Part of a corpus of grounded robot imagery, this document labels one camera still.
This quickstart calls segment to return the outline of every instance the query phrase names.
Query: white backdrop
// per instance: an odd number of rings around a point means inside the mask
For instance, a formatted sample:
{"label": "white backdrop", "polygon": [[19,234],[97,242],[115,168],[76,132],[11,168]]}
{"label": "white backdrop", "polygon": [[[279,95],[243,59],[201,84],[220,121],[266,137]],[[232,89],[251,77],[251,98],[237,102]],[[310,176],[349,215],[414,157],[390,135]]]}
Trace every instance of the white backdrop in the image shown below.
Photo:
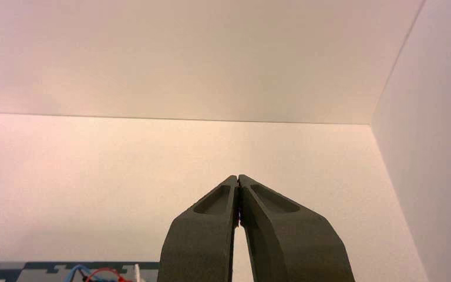
{"label": "white backdrop", "polygon": [[419,2],[0,1],[0,112],[368,124]]}

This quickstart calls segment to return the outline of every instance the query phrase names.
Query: white wall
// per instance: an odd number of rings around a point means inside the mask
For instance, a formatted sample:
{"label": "white wall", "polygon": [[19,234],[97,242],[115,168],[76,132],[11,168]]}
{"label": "white wall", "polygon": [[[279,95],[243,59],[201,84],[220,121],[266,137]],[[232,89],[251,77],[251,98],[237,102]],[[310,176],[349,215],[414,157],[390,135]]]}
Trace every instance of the white wall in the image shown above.
{"label": "white wall", "polygon": [[427,0],[372,128],[431,282],[451,281],[451,1]]}
{"label": "white wall", "polygon": [[239,173],[323,214],[358,282],[427,282],[367,125],[0,114],[0,261],[158,261],[174,217]]}
{"label": "white wall", "polygon": [[370,123],[419,2],[0,1],[0,112]]}

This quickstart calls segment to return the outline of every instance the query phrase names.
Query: cable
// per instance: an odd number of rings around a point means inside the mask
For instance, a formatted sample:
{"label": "cable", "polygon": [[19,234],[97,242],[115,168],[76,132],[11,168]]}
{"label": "cable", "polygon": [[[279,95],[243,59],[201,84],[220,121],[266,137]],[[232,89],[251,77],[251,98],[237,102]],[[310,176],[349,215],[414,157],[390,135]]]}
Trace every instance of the cable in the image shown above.
{"label": "cable", "polygon": [[90,282],[91,278],[95,278],[96,273],[99,273],[102,271],[108,271],[108,272],[111,272],[111,273],[117,275],[119,282],[130,282],[130,280],[125,280],[125,278],[123,278],[115,269],[111,269],[109,267],[100,268],[100,269],[94,271],[91,275],[89,275],[89,277],[87,277],[86,282]]}
{"label": "cable", "polygon": [[136,282],[141,282],[141,272],[137,263],[134,264],[134,275],[136,276]]}
{"label": "cable", "polygon": [[[83,270],[83,271],[85,271],[87,274],[90,274],[90,269],[88,269],[86,266],[83,266],[83,265],[81,265],[81,264],[77,264],[76,266],[74,266],[74,267],[71,269],[70,273],[68,273],[68,275],[66,276],[64,282],[72,282],[72,281],[73,281],[73,278],[74,278],[74,276],[75,276],[75,272],[76,272],[77,270]],[[99,278],[98,276],[93,276],[93,278],[95,278],[95,279],[97,279],[97,280],[101,280],[101,281],[103,280],[102,278]]]}

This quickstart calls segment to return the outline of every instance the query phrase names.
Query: white floor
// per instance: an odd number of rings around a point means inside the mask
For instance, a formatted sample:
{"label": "white floor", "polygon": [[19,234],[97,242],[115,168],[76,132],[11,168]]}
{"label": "white floor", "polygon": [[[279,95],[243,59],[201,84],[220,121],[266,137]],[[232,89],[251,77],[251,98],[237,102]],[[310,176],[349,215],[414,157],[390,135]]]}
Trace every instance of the white floor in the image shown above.
{"label": "white floor", "polygon": [[[240,173],[324,215],[356,281],[427,281],[365,125],[0,115],[0,261],[158,261],[172,219]],[[251,281],[241,229],[234,255]]]}

